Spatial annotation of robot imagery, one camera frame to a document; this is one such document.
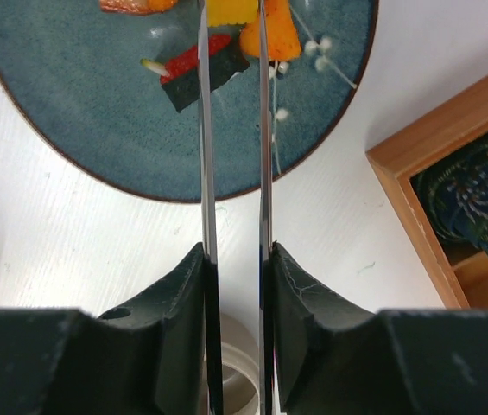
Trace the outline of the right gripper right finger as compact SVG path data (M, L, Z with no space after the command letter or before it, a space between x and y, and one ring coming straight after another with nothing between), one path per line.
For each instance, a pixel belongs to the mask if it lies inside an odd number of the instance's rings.
M488 414L488 310L372 313L273 249L287 414Z

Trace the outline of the blue ceramic food plate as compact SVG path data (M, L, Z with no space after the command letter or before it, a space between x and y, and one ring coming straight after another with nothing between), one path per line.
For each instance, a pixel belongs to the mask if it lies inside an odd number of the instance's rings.
M142 59L163 64L193 47L199 15L194 1L147 16L108 13L95 1L0 1L0 81L32 126L84 171L133 195L194 203L197 94L184 80L164 85ZM378 4L293 1L290 15L302 52L271 66L275 176L303 162L351 103Z

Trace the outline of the beige lunch box bowl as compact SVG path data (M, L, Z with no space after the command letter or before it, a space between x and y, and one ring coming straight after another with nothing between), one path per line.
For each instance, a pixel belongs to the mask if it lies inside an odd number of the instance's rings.
M259 410L258 346L238 320L220 316L224 414L256 415Z

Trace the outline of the metal tongs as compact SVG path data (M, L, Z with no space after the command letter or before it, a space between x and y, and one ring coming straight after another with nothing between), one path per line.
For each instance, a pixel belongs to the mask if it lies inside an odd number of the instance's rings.
M212 143L212 107L210 83L210 55L208 43L208 17L206 2L198 2L200 25L198 30L198 78L200 122L200 180L203 247L205 253L205 325L206 366L210 414L222 414L223 385L221 334L219 311L219 270L215 214L214 162ZM272 310L267 289L269 285L269 261L271 251L271 134L269 113L269 48L264 2L258 3L260 27L260 108L261 108L261 220L260 220L260 272L259 272L259 412L274 412L274 363L272 338Z

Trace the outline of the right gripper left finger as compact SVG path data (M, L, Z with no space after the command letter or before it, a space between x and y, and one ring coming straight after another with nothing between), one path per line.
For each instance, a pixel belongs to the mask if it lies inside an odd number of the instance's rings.
M203 249L100 317L0 309L0 414L195 414Z

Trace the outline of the wooden compartment tray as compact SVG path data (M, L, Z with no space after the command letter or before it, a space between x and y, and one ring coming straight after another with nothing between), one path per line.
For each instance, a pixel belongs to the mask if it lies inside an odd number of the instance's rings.
M367 153L438 295L448 308L488 308L488 256L443 247L411 179L488 131L488 75Z

